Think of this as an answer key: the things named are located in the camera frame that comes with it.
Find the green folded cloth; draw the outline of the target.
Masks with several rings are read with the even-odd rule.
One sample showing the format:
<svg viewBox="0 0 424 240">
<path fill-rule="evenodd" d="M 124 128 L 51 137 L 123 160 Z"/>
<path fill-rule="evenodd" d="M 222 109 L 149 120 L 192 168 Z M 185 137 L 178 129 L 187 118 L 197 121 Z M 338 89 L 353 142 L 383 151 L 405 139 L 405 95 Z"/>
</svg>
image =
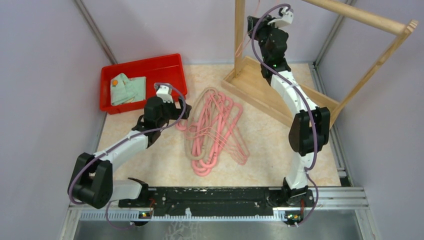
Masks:
<svg viewBox="0 0 424 240">
<path fill-rule="evenodd" d="M 145 76 L 127 77 L 124 73 L 110 80 L 110 103 L 118 106 L 146 100 Z"/>
</svg>

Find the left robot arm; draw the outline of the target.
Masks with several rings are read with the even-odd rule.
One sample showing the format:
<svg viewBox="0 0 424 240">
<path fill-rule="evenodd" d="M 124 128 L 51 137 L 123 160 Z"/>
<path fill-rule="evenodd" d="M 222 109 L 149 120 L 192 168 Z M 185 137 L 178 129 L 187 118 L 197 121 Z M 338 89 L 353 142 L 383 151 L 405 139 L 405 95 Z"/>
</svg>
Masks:
<svg viewBox="0 0 424 240">
<path fill-rule="evenodd" d="M 190 116 L 192 106 L 179 97 L 180 108 L 173 101 L 158 96 L 147 100 L 143 114 L 131 131 L 114 145 L 96 153 L 77 157 L 67 189 L 70 201 L 101 209 L 110 202 L 131 200 L 138 207 L 149 203 L 148 184 L 136 178 L 114 180 L 114 172 L 136 154 L 147 150 L 163 130 Z"/>
</svg>

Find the red plastic bin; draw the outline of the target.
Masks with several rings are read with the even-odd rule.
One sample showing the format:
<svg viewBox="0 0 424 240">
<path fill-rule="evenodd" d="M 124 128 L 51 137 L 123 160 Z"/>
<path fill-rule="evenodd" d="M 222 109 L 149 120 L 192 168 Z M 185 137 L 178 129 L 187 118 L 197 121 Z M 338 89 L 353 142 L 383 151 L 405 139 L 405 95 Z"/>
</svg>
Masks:
<svg viewBox="0 0 424 240">
<path fill-rule="evenodd" d="M 155 83 L 166 83 L 188 93 L 178 53 L 105 66 L 101 69 L 99 109 L 108 114 L 142 109 L 156 96 Z"/>
</svg>

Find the wooden hanger rack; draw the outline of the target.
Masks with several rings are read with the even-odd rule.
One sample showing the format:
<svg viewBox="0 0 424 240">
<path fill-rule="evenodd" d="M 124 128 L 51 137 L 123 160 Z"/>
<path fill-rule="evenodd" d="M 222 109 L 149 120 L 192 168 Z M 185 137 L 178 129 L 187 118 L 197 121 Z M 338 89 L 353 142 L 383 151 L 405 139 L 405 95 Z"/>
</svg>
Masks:
<svg viewBox="0 0 424 240">
<path fill-rule="evenodd" d="M 333 125 L 342 109 L 414 32 L 419 24 L 417 20 L 411 20 L 408 24 L 403 24 L 336 0 L 310 0 L 309 4 L 393 34 L 396 37 L 342 102 L 337 102 L 325 94 L 296 81 L 284 83 L 280 77 L 277 77 L 274 84 L 275 88 L 272 89 L 267 81 L 262 78 L 260 63 L 257 60 L 249 56 L 244 58 L 236 56 L 234 58 L 234 68 L 222 80 L 221 86 L 286 126 L 291 126 L 294 115 L 306 107 L 300 95 L 295 91 L 297 86 L 300 87 L 301 93 L 305 94 L 307 101 L 329 109 L 330 124 Z"/>
</svg>

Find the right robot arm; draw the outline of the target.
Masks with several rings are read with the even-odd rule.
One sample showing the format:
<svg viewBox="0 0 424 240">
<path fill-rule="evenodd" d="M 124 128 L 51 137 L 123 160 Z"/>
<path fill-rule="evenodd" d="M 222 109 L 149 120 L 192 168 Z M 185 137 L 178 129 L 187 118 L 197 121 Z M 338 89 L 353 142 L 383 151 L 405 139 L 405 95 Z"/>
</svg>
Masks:
<svg viewBox="0 0 424 240">
<path fill-rule="evenodd" d="M 261 75 L 283 99 L 293 120 L 288 134 L 294 152 L 288 175 L 283 179 L 280 196 L 270 197 L 271 203 L 287 206 L 302 205 L 309 197 L 308 171 L 313 169 L 318 153 L 329 141 L 330 110 L 314 103 L 295 80 L 287 60 L 288 33 L 278 28 L 279 19 L 266 15 L 263 18 L 247 17 L 247 35 L 257 42 L 255 52 L 260 62 Z"/>
</svg>

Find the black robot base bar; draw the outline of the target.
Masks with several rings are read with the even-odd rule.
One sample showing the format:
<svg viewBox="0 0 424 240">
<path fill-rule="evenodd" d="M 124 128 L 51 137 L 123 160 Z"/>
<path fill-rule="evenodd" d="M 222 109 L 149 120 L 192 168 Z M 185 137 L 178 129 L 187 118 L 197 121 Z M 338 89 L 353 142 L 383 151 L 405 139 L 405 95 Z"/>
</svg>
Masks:
<svg viewBox="0 0 424 240">
<path fill-rule="evenodd" d="M 119 200 L 120 208 L 146 208 L 141 219 L 165 221 L 277 220 L 300 224 L 307 208 L 316 205 L 313 191 L 304 187 L 291 194 L 280 187 L 149 186 L 142 182 L 135 199 Z"/>
</svg>

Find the beige thick hanger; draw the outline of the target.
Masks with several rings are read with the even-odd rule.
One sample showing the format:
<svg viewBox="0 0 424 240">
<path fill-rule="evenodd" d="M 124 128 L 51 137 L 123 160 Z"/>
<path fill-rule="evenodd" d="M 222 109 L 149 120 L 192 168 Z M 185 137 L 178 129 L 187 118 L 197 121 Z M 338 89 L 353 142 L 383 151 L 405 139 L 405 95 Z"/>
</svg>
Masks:
<svg viewBox="0 0 424 240">
<path fill-rule="evenodd" d="M 233 133 L 231 111 L 234 102 L 214 87 L 205 88 L 196 99 L 190 117 L 181 125 L 185 153 L 201 165 L 212 165 Z"/>
</svg>

